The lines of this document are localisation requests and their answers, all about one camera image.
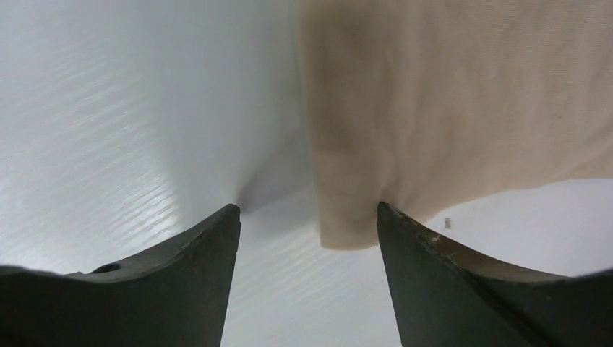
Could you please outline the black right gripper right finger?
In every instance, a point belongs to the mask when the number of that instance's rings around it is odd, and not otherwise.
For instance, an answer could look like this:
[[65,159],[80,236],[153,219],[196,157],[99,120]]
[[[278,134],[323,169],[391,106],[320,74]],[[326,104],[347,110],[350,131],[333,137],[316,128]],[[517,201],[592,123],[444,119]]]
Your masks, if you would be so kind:
[[377,233],[403,346],[610,346],[612,271],[579,277],[503,262],[393,206]]

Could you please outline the beige t shirt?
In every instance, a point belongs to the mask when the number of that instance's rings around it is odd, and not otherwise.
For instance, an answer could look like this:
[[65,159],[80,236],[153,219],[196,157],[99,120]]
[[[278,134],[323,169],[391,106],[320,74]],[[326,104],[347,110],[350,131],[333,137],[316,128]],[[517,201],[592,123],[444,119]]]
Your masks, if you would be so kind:
[[612,177],[610,1],[302,1],[324,248],[479,197]]

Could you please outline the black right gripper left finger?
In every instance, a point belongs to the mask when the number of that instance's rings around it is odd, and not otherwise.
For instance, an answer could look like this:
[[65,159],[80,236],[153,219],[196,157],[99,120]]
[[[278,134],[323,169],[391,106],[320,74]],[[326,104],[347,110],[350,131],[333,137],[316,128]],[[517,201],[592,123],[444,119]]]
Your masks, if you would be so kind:
[[3,346],[219,346],[241,230],[226,205],[91,273],[1,268]]

